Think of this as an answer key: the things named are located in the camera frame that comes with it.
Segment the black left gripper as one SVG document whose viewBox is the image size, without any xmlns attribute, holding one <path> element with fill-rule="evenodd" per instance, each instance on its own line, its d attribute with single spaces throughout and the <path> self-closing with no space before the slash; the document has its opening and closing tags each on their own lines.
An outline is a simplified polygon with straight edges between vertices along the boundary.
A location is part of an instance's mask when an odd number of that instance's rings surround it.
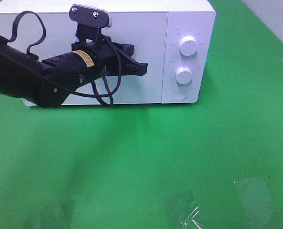
<svg viewBox="0 0 283 229">
<path fill-rule="evenodd" d="M 50 66 L 45 70 L 47 80 L 43 81 L 44 91 L 75 91 L 103 76 L 144 76 L 148 64 L 132 58 L 134 46 L 111 41 L 103 36 L 101 46 L 94 42 L 75 44 L 73 50 L 42 61 Z"/>
</svg>

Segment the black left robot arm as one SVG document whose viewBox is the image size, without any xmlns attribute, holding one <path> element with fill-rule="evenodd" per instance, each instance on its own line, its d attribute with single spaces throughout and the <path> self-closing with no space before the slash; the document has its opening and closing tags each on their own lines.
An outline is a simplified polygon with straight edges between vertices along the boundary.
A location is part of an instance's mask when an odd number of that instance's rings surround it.
<svg viewBox="0 0 283 229">
<path fill-rule="evenodd" d="M 93 42 L 73 44 L 72 51 L 41 62 L 8 45 L 0 36 L 0 94 L 23 98 L 41 107 L 58 107 L 70 94 L 88 98 L 109 97 L 106 94 L 78 93 L 76 90 L 107 76 L 143 76 L 147 63 L 131 56 L 134 46 L 111 42 L 104 37 L 97 49 Z"/>
</svg>

